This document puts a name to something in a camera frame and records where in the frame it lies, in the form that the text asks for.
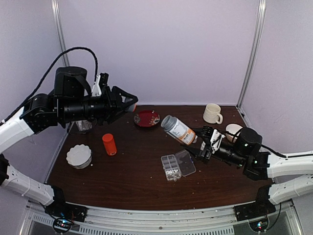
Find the grey lid pill bottle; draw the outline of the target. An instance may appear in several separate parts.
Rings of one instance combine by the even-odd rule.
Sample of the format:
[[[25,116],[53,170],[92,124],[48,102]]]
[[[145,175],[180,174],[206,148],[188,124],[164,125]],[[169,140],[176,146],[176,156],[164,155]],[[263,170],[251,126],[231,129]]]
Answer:
[[[162,120],[161,127],[168,135],[185,145],[195,143],[198,138],[190,127],[171,115]]]

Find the clear plastic pill organizer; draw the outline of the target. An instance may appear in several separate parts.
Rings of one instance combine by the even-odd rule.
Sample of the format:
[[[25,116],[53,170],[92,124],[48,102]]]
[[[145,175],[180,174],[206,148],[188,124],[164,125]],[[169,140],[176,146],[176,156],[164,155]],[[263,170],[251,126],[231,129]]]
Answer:
[[[196,172],[193,160],[186,150],[162,156],[160,159],[167,181],[176,181]]]

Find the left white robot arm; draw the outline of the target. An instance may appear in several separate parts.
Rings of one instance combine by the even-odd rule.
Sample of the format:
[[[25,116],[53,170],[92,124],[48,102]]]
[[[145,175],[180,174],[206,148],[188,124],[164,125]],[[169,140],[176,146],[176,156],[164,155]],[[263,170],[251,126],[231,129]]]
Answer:
[[[38,134],[51,126],[75,121],[97,121],[108,124],[132,112],[137,96],[117,86],[107,85],[109,75],[96,76],[93,86],[87,82],[87,70],[81,67],[60,67],[56,70],[54,89],[50,94],[27,98],[26,103],[0,126],[0,151],[4,152],[19,141]],[[41,184],[18,173],[3,155],[0,157],[0,185],[20,193],[66,217],[70,206],[63,191]]]

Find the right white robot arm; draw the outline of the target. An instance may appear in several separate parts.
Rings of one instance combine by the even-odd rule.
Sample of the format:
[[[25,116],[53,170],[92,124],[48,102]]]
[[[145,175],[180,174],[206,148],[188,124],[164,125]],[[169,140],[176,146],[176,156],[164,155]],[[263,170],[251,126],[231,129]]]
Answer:
[[[233,134],[232,143],[223,141],[225,134],[209,126],[192,130],[204,142],[204,147],[194,148],[189,143],[182,146],[195,159],[207,163],[215,158],[228,165],[242,168],[243,174],[254,181],[274,180],[281,176],[295,178],[284,183],[274,183],[258,191],[251,212],[261,216],[269,209],[269,203],[278,205],[289,199],[313,191],[313,153],[311,151],[281,154],[262,144],[262,136],[255,130],[243,127]]]

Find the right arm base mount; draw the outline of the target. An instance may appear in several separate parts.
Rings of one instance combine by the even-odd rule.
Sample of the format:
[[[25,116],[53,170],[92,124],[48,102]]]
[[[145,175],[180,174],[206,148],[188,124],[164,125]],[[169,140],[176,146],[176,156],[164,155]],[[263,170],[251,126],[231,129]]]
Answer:
[[[249,220],[276,212],[275,205],[269,201],[270,188],[271,185],[260,187],[254,202],[235,206],[234,212],[237,221]]]

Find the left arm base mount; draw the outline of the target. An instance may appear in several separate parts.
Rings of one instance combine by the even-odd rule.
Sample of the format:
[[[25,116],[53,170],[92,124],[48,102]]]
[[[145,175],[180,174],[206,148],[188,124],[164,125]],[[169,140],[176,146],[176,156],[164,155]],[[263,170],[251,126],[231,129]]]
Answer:
[[[46,213],[67,220],[84,222],[87,215],[87,207],[67,203],[61,188],[51,186],[53,189],[53,202],[45,206]]]

